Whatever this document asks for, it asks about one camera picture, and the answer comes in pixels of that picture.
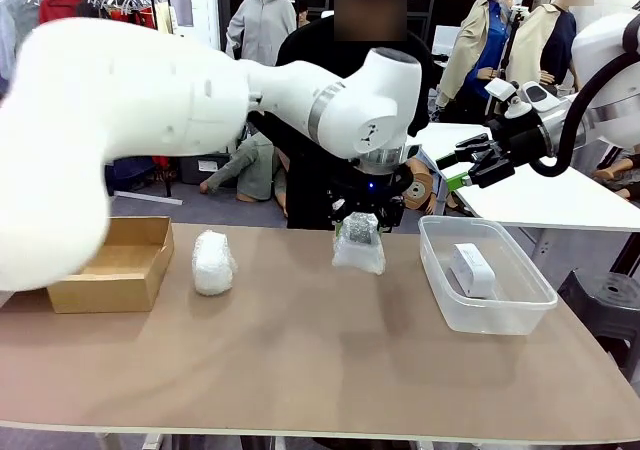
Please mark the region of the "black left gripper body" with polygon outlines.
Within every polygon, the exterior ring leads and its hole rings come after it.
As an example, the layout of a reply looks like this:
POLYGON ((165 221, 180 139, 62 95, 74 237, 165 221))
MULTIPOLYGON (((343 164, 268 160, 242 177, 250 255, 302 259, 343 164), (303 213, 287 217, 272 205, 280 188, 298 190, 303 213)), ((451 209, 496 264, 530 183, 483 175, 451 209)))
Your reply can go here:
POLYGON ((353 212, 375 215, 402 215, 404 192, 413 183, 408 167, 398 167, 389 174, 366 174, 356 168, 330 177, 329 209, 331 215, 353 212))

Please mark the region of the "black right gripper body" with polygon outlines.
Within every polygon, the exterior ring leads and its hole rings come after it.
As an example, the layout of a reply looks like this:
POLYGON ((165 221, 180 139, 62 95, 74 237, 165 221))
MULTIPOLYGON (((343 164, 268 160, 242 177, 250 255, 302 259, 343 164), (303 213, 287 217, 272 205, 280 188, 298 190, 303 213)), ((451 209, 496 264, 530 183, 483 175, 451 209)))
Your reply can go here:
POLYGON ((487 127, 515 167, 530 164, 549 153, 548 135, 536 112, 515 118, 497 115, 487 121, 487 127))

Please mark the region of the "bubble-wrapped clock with grey face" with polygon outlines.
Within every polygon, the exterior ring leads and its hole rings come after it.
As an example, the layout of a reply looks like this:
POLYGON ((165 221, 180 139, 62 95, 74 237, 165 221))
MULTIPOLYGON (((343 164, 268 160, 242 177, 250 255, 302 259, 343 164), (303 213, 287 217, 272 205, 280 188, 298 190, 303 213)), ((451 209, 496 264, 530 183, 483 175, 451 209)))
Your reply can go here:
POLYGON ((382 275, 386 258, 373 213, 353 212, 338 226, 334 239, 332 265, 352 267, 382 275))

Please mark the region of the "white rectangular box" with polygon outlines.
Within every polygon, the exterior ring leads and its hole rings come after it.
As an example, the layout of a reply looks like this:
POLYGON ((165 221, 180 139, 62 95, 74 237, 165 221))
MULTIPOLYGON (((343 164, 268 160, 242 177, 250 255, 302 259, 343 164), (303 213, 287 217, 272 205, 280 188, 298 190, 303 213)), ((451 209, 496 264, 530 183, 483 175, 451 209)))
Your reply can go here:
POLYGON ((450 270, 466 297, 476 299, 492 298, 496 276, 489 263, 474 244, 459 243, 453 245, 450 270))

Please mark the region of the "fully white bubble-wrapped clock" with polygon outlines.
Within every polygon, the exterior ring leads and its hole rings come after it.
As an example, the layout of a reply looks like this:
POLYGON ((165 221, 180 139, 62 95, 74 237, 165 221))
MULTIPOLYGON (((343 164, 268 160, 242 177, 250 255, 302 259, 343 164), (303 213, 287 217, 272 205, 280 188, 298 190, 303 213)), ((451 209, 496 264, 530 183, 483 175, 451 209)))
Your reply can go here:
POLYGON ((230 290, 236 272, 237 264, 225 234, 206 230, 196 238, 192 274, 198 294, 216 296, 230 290))

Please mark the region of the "person in black sweater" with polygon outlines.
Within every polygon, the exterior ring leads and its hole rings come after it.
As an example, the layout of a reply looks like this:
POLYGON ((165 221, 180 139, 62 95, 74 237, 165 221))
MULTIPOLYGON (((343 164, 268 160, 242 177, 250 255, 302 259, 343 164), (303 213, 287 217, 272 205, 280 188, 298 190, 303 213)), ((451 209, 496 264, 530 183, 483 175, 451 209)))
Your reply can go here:
MULTIPOLYGON (((409 0, 334 0, 334 15, 317 19, 290 34, 281 45, 276 64, 300 60, 346 78, 361 68, 373 48, 390 48, 418 60, 422 80, 417 108, 409 125, 411 136, 429 123, 428 94, 434 65, 426 44, 406 28, 409 0)), ((286 211, 289 229, 331 230, 332 202, 328 163, 317 161, 319 147, 305 150, 307 140, 272 115, 265 124, 279 138, 276 146, 289 159, 286 211)))

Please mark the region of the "brown paper roll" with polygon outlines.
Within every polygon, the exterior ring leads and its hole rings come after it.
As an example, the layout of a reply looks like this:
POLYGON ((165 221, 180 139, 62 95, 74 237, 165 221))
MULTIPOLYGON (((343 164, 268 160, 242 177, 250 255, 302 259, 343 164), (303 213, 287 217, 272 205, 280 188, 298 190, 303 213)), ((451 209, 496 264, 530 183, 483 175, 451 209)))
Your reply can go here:
POLYGON ((434 178, 429 171, 414 172, 413 182, 403 193, 404 204, 410 210, 426 210, 432 199, 434 178))

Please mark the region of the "lying mannequin in blue clothes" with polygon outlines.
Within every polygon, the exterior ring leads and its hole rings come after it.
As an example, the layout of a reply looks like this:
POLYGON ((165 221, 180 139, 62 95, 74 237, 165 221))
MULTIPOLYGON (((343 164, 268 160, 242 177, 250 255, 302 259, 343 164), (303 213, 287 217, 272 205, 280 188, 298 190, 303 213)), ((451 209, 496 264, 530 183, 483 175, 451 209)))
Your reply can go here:
POLYGON ((422 211, 425 215, 433 215, 433 214, 435 214, 435 210, 436 210, 436 206, 437 206, 437 191, 439 190, 439 179, 436 177, 434 171, 431 170, 429 168, 429 166, 426 163, 424 163, 422 160, 420 160, 418 157, 412 157, 411 159, 409 159, 407 161, 407 165, 411 169, 412 174, 414 172, 418 172, 418 171, 422 171, 422 172, 429 171, 431 173, 431 175, 433 176, 433 178, 434 178, 434 190, 433 190, 433 194, 432 194, 432 199, 431 199, 430 203, 428 204, 426 210, 419 210, 419 211, 422 211))

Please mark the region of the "black tripod pole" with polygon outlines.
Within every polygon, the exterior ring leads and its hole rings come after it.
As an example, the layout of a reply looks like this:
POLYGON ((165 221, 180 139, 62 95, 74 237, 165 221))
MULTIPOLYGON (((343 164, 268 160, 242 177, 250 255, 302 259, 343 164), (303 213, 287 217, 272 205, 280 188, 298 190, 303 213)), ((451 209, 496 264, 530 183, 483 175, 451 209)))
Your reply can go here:
MULTIPOLYGON (((514 41, 515 41, 515 37, 516 37, 516 33, 518 31, 518 29, 520 28, 522 22, 528 17, 529 15, 529 9, 526 6, 521 6, 521 5, 514 5, 511 8, 511 13, 510 13, 510 18, 509 18, 509 25, 508 25, 508 29, 509 29, 509 38, 508 41, 506 43, 506 46, 504 48, 503 51, 503 55, 502 55, 502 59, 501 62, 499 64, 498 70, 497 70, 497 78, 499 78, 500 80, 503 80, 507 83, 510 83, 506 77, 506 70, 507 67, 509 65, 509 61, 510 61, 510 56, 511 56, 511 52, 513 49, 513 45, 514 45, 514 41)), ((507 96, 507 100, 513 96, 516 95, 517 89, 518 89, 518 84, 516 83, 510 83, 510 85, 514 88, 513 91, 511 91, 511 93, 507 96)), ((504 111, 506 111, 507 109, 507 105, 508 105, 508 101, 504 101, 502 100, 501 103, 496 103, 497 102, 497 97, 494 97, 494 99, 496 100, 493 103, 493 112, 496 114, 501 114, 504 111)))

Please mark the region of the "white monitor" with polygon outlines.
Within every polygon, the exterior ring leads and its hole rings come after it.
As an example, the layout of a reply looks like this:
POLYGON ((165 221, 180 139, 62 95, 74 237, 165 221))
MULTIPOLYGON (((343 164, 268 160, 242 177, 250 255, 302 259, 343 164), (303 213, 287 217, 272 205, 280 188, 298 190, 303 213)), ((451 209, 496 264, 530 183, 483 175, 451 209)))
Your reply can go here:
POLYGON ((432 54, 450 56, 459 31, 459 27, 437 25, 431 49, 432 54))

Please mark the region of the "grey storage bin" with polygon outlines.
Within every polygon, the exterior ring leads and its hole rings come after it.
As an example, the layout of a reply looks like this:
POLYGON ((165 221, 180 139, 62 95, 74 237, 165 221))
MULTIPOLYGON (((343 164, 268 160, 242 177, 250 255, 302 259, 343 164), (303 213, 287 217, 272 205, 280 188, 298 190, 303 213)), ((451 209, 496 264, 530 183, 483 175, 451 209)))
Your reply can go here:
POLYGON ((199 185, 202 181, 221 169, 230 159, 228 153, 212 153, 200 156, 179 157, 181 182, 199 185))

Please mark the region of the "white metal floor bar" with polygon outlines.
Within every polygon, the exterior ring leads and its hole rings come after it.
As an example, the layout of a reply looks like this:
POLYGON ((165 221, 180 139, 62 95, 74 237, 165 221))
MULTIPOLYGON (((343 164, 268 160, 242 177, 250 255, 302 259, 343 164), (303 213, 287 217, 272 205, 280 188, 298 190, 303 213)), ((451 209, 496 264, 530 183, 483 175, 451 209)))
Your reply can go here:
POLYGON ((148 194, 143 194, 143 193, 126 192, 126 191, 115 191, 114 192, 114 196, 115 197, 128 198, 128 199, 134 199, 134 200, 140 200, 140 201, 168 204, 168 205, 174 205, 174 206, 183 205, 183 200, 181 200, 181 199, 176 199, 176 198, 172 198, 172 197, 160 197, 160 196, 156 196, 156 195, 148 195, 148 194))

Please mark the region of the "cream hanging garment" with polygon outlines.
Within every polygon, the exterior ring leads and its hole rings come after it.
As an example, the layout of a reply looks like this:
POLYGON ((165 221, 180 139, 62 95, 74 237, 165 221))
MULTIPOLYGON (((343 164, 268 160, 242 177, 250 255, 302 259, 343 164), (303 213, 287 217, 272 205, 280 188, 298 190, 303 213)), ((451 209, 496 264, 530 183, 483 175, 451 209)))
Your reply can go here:
POLYGON ((156 29, 162 34, 174 33, 175 9, 168 2, 155 4, 156 29))

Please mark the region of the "black hanging garment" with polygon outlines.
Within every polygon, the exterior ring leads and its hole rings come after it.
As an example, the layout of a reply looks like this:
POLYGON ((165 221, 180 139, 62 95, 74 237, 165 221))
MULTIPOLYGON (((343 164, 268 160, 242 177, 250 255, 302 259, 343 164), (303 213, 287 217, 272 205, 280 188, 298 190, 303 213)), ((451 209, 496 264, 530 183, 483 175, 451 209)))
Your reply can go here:
POLYGON ((90 3, 88 0, 82 0, 79 2, 76 7, 76 16, 82 18, 93 18, 93 19, 110 19, 109 12, 107 10, 101 9, 94 3, 90 3))

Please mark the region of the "grey hanging garment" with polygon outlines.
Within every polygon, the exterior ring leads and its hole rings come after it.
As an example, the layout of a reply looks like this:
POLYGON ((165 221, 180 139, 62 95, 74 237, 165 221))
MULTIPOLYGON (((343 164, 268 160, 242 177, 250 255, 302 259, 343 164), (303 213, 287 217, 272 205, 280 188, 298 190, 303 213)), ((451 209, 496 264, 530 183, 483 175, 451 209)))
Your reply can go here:
POLYGON ((19 48, 38 25, 36 0, 0 0, 0 77, 3 80, 12 79, 19 48))

